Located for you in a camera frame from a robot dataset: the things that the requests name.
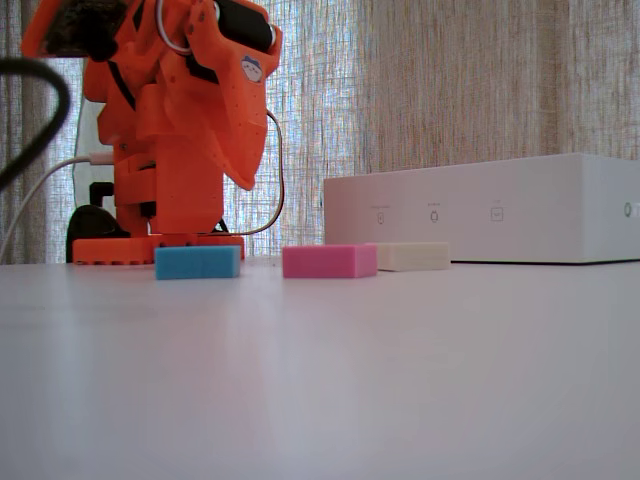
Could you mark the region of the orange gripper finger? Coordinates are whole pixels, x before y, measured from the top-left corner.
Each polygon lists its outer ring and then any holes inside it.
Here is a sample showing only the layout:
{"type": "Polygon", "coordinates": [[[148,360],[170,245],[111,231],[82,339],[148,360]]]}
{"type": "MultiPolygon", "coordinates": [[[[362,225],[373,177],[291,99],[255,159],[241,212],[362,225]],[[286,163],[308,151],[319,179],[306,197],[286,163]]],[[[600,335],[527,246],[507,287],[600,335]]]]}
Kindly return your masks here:
{"type": "Polygon", "coordinates": [[[160,164],[197,174],[222,174],[227,159],[216,137],[214,105],[198,95],[171,96],[166,89],[142,89],[139,139],[153,146],[160,164]]]}
{"type": "Polygon", "coordinates": [[[216,73],[226,118],[218,142],[226,160],[225,174],[243,189],[255,184],[267,133],[266,79],[280,60],[282,31],[268,51],[261,52],[222,35],[215,22],[193,22],[187,29],[196,61],[216,73]]]}

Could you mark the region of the orange gripper body black servo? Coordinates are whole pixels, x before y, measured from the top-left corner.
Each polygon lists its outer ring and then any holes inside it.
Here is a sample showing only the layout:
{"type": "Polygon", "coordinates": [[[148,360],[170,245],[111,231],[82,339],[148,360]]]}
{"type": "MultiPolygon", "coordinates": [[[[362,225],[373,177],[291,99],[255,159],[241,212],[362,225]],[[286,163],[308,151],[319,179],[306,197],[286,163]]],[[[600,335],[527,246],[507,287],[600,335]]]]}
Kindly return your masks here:
{"type": "MultiPolygon", "coordinates": [[[[216,16],[216,23],[224,38],[244,47],[268,53],[273,46],[273,25],[252,4],[248,6],[239,1],[212,1],[216,16]]],[[[140,1],[131,17],[135,32],[141,29],[144,15],[145,1],[140,1]]],[[[219,84],[216,72],[197,62],[188,47],[174,44],[177,50],[186,49],[186,53],[177,53],[184,59],[185,66],[191,77],[219,84]]],[[[265,71],[259,61],[246,54],[240,62],[243,73],[248,81],[260,84],[265,79],[265,71]]],[[[129,89],[117,65],[117,87],[127,103],[136,103],[135,95],[129,89]]]]}

